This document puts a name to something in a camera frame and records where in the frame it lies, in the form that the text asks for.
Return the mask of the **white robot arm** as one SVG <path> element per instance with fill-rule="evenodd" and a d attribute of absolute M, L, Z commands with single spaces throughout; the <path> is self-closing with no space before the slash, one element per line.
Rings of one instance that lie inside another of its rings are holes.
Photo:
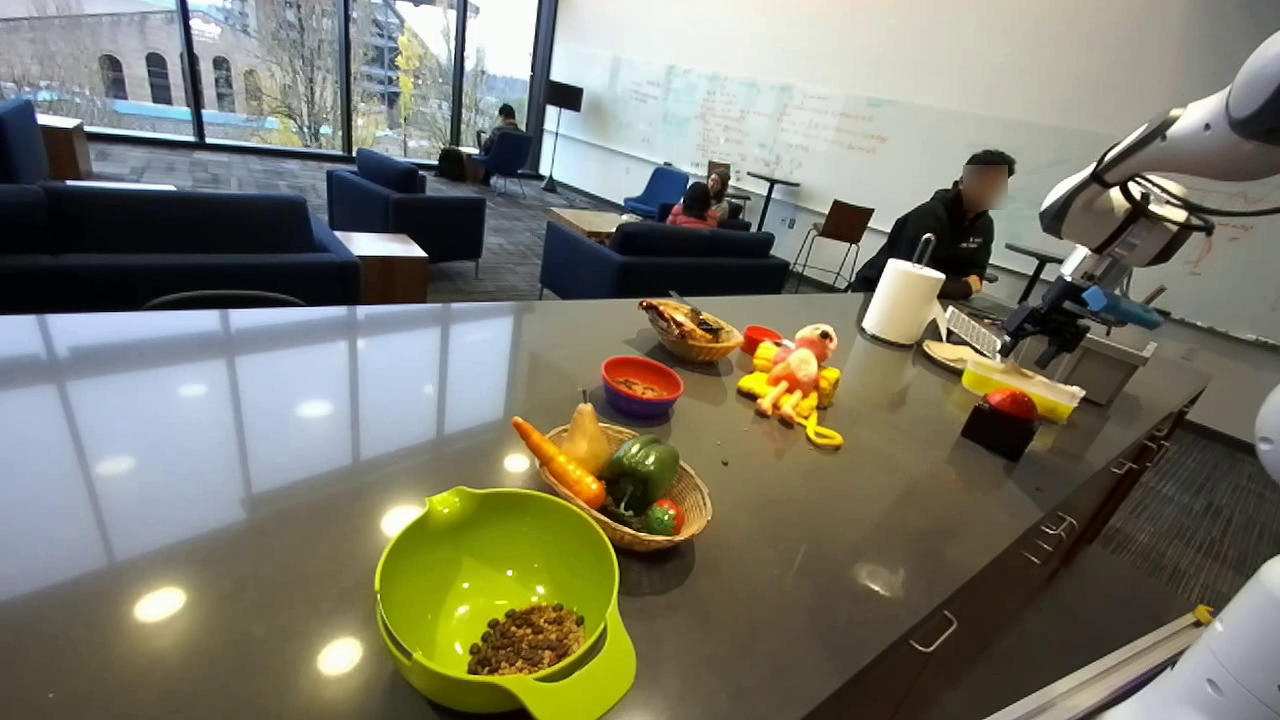
<path fill-rule="evenodd" d="M 1052 183 L 1038 228 L 1069 239 L 1069 266 L 999 325 L 999 353 L 1038 335 L 1045 361 L 1073 353 L 1087 319 L 1151 325 L 1115 302 L 1112 267 L 1167 266 L 1209 238 L 1214 210 L 1177 190 L 1192 180 L 1272 180 L 1280 173 L 1280 34 L 1267 34 L 1220 93 L 1177 104 L 1112 140 Z M 1101 720 L 1280 720 L 1280 557 L 1267 557 L 1209 629 Z"/>

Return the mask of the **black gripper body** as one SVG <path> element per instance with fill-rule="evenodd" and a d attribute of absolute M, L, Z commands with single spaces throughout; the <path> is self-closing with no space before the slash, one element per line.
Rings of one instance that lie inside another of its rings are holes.
<path fill-rule="evenodd" d="M 1057 356 L 1077 353 L 1087 335 L 1087 305 L 1077 279 L 1052 279 L 1034 302 L 999 319 L 999 356 L 1034 343 L 1033 366 L 1047 369 Z"/>

